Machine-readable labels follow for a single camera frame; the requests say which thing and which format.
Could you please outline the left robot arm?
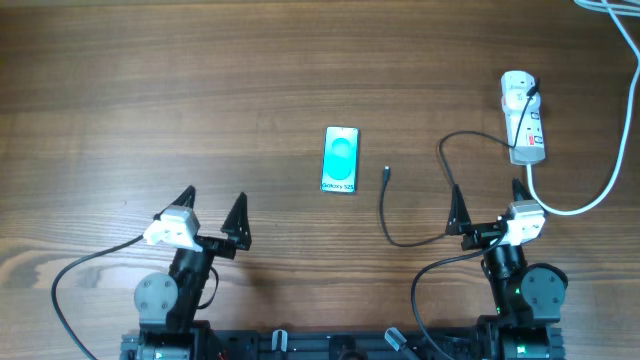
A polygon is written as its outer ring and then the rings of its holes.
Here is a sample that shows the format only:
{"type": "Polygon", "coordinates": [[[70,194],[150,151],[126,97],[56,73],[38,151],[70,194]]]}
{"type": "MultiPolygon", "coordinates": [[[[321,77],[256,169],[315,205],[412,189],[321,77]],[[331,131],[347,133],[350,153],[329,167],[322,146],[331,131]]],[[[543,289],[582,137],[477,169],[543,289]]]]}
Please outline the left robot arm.
{"type": "Polygon", "coordinates": [[[121,344],[122,359],[226,359],[225,346],[208,321],[195,319],[210,305],[201,303],[213,260],[232,260],[252,244],[248,199],[240,193],[220,232],[223,238],[201,236],[194,212],[196,189],[187,187],[171,204],[156,214],[143,233],[149,245],[165,243],[176,249],[166,273],[144,277],[134,292],[139,313],[139,333],[121,344]]]}

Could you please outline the turquoise screen smartphone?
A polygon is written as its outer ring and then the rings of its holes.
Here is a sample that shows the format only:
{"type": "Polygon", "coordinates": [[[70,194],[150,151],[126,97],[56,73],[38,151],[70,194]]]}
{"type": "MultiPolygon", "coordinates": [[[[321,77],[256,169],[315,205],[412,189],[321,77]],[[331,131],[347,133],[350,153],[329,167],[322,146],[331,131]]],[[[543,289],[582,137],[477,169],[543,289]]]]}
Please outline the turquoise screen smartphone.
{"type": "Polygon", "coordinates": [[[358,128],[326,128],[320,185],[323,192],[356,192],[359,135],[358,128]]]}

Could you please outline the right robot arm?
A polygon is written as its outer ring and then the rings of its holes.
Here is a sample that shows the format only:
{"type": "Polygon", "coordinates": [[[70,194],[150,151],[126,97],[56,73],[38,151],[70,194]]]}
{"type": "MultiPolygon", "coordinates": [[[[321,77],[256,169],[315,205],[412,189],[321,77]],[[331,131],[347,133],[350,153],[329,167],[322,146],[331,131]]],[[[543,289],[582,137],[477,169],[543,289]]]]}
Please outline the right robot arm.
{"type": "Polygon", "coordinates": [[[564,359],[561,320],[568,277],[547,263],[530,264],[524,245],[540,236],[545,210],[512,181],[514,201],[493,222],[473,223],[460,190],[452,188],[447,235],[461,235],[464,251],[481,252],[496,308],[478,318],[470,352],[476,359],[564,359]]]}

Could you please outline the white charger adapter plug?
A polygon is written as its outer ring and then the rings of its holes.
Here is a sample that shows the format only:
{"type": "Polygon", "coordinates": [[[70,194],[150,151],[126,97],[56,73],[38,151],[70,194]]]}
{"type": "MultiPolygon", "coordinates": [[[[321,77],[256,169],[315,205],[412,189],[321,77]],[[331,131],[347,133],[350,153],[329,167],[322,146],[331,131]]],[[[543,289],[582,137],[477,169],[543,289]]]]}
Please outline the white charger adapter plug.
{"type": "Polygon", "coordinates": [[[538,94],[529,97],[524,88],[508,89],[502,96],[502,109],[506,114],[521,113],[523,111],[537,111],[541,98],[538,94]]]}

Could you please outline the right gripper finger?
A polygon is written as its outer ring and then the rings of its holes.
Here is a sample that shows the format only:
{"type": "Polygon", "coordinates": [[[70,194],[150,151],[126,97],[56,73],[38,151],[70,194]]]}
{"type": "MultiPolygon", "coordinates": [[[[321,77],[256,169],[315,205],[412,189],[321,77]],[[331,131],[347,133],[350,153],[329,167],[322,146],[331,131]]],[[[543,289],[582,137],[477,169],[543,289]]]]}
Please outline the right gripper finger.
{"type": "Polygon", "coordinates": [[[515,201],[528,201],[533,197],[518,178],[512,180],[512,192],[515,201]]]}
{"type": "Polygon", "coordinates": [[[463,235],[472,231],[472,221],[464,197],[458,184],[452,187],[450,212],[445,228],[445,234],[450,236],[463,235]]]}

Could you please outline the white power strip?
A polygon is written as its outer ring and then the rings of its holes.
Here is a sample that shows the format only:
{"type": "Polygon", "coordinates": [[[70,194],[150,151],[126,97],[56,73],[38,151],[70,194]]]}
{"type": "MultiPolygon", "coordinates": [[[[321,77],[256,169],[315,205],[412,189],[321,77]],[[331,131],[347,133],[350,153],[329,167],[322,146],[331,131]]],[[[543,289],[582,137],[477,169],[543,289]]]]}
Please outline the white power strip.
{"type": "MultiPolygon", "coordinates": [[[[501,77],[503,94],[511,88],[527,89],[527,95],[539,95],[540,82],[531,74],[521,70],[505,72],[501,77]]],[[[510,162],[514,165],[533,165],[545,159],[545,144],[540,108],[537,111],[506,114],[507,143],[510,162]]]]}

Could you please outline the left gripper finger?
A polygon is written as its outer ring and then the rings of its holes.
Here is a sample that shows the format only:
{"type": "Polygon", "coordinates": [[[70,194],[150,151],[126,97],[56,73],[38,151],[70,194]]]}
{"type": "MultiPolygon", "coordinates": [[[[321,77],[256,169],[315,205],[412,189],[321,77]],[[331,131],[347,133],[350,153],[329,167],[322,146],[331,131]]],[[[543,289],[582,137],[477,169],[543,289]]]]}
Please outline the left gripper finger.
{"type": "Polygon", "coordinates": [[[189,185],[173,202],[171,202],[166,209],[170,206],[194,208],[196,197],[196,188],[193,185],[189,185]]]}
{"type": "Polygon", "coordinates": [[[237,249],[249,250],[252,244],[248,218],[248,198],[244,192],[237,197],[220,231],[237,249]]]}

